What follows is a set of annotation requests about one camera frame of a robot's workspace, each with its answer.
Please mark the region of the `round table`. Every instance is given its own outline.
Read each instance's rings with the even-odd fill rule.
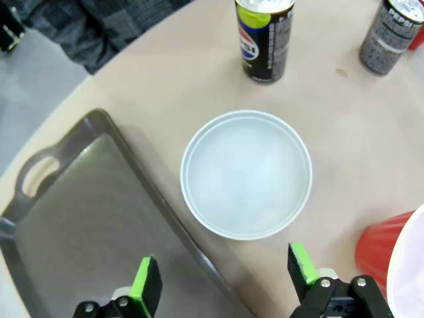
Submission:
[[[408,52],[389,75],[375,76],[359,62],[358,49],[378,2],[329,1],[295,4],[286,72],[272,85],[254,83],[242,72],[232,1],[197,0],[161,22],[47,118],[2,176],[0,211],[24,162],[90,110],[103,108],[204,253],[258,317],[287,317],[298,305],[286,269],[289,242],[302,242],[316,267],[332,267],[349,282],[357,275],[354,248],[362,230],[424,201],[424,52]],[[179,183],[193,134],[237,109],[283,119],[304,140],[313,164],[312,192],[300,216],[280,233],[249,242],[202,227]],[[3,257],[0,276],[2,316],[28,317]]]

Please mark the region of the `soda can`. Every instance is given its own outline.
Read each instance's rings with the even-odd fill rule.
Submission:
[[[244,72],[274,83],[286,68],[294,0],[236,0]]]
[[[424,22],[418,0],[383,0],[359,56],[373,72],[386,75],[408,49]]]

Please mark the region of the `plaid fabric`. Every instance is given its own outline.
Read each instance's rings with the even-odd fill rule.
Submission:
[[[93,74],[118,51],[191,0],[4,0],[24,24]]]

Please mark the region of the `brown spot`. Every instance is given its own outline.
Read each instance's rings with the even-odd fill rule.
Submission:
[[[336,73],[338,73],[338,75],[340,75],[342,78],[347,78],[347,73],[345,70],[342,70],[341,68],[338,68],[336,70]]]

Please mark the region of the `green tape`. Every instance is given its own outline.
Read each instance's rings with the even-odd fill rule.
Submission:
[[[146,305],[143,302],[142,294],[144,291],[144,286],[146,284],[146,279],[148,275],[148,266],[150,264],[151,257],[144,257],[141,260],[140,267],[138,268],[137,274],[135,276],[134,282],[131,286],[130,297],[141,304],[144,313],[148,318],[152,318],[151,314],[148,312]]]
[[[291,243],[290,246],[296,257],[297,263],[299,264],[300,270],[302,272],[306,284],[314,284],[318,280],[319,274],[318,271],[315,269],[311,258],[306,253],[305,247],[302,243]]]
[[[237,13],[241,21],[249,28],[263,28],[271,21],[270,13],[257,13],[237,5]]]

